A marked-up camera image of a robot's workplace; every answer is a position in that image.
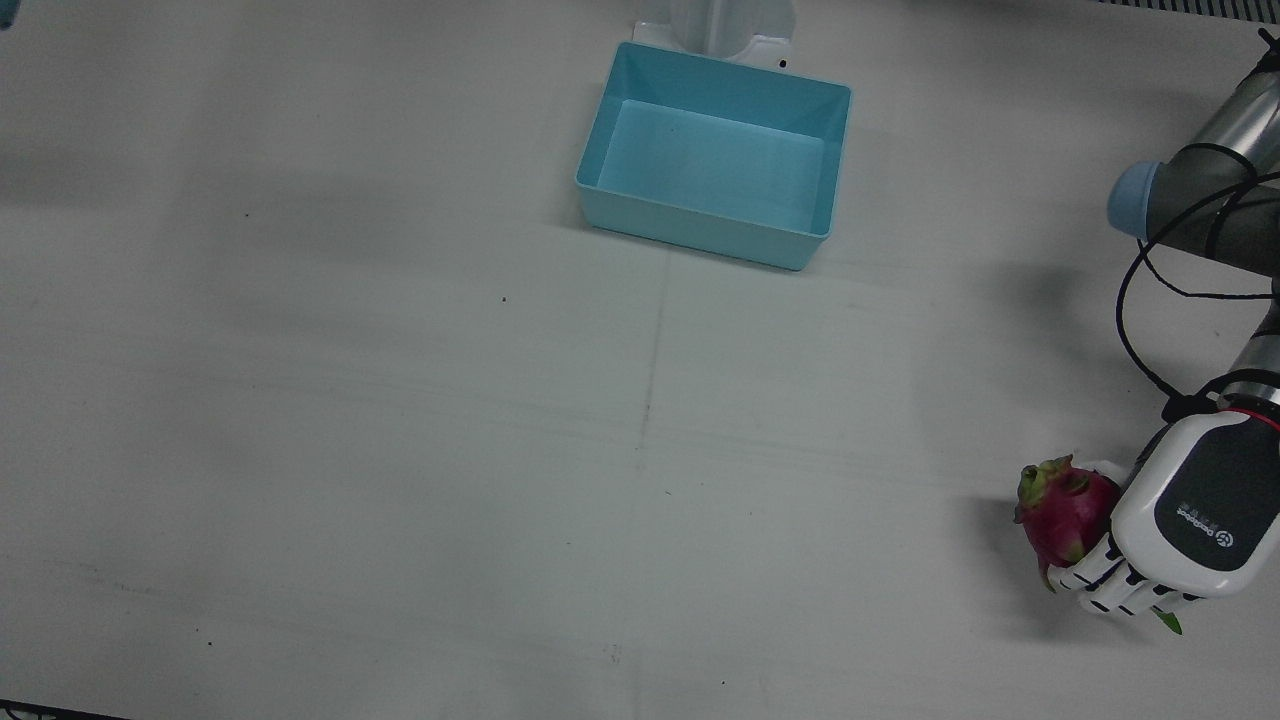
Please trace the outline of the white grey left robot hand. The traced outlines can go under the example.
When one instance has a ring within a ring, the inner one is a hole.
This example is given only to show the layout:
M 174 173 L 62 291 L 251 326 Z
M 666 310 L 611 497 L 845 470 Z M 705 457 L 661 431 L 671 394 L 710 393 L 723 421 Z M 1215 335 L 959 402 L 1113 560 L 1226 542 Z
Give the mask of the white grey left robot hand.
M 1083 560 L 1047 573 L 1100 614 L 1172 618 L 1248 587 L 1277 548 L 1277 423 L 1230 407 L 1167 425 Z

